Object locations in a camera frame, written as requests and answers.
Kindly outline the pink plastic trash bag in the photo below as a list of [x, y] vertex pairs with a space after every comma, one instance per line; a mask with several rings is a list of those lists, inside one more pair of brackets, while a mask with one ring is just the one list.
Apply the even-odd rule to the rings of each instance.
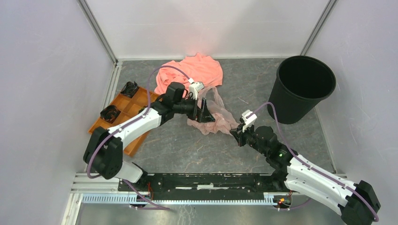
[[237, 128], [239, 123], [235, 120], [232, 113], [226, 110], [217, 88], [214, 86], [205, 87], [199, 93], [198, 97], [200, 99], [206, 98], [207, 107], [211, 115], [215, 118], [215, 122], [198, 123], [188, 119], [187, 125], [197, 128], [203, 135], [216, 134], [217, 132], [231, 135], [230, 130]]

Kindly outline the black trash bin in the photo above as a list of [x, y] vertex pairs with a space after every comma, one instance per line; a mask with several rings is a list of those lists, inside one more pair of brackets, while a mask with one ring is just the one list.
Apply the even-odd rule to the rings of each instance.
[[319, 102], [328, 98], [337, 85], [333, 71], [318, 59], [292, 56], [284, 59], [276, 71], [267, 106], [269, 115], [279, 123], [294, 124]]

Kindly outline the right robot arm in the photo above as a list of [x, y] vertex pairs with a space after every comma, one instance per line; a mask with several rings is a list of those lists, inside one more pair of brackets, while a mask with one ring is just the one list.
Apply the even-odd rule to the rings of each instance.
[[378, 221], [380, 201], [368, 182], [354, 182], [311, 163], [281, 143], [271, 127], [243, 124], [230, 130], [240, 147], [249, 145], [265, 156], [274, 168], [271, 186], [306, 195], [337, 213], [347, 225], [370, 225]]

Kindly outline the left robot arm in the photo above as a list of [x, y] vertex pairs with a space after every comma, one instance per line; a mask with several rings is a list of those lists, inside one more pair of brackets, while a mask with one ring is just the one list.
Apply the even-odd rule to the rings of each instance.
[[188, 89], [179, 82], [172, 82], [162, 96], [150, 102], [135, 117], [114, 127], [96, 128], [83, 156], [88, 177], [94, 178], [91, 174], [94, 170], [98, 177], [127, 180], [136, 191], [144, 190], [147, 186], [144, 170], [123, 160], [124, 148], [144, 133], [171, 120], [175, 114], [184, 114], [198, 123], [214, 122], [206, 99], [198, 100], [203, 89], [202, 82], [191, 81]]

